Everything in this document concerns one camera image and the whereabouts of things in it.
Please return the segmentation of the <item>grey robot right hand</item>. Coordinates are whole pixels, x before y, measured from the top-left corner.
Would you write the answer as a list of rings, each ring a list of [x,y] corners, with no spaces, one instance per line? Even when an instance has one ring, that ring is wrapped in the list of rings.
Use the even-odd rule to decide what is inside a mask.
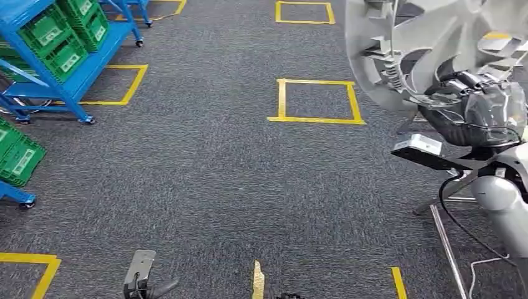
[[[443,108],[418,108],[452,145],[493,147],[524,141],[527,99],[517,82],[465,70],[442,76],[438,85],[427,90],[427,95],[453,99]]]

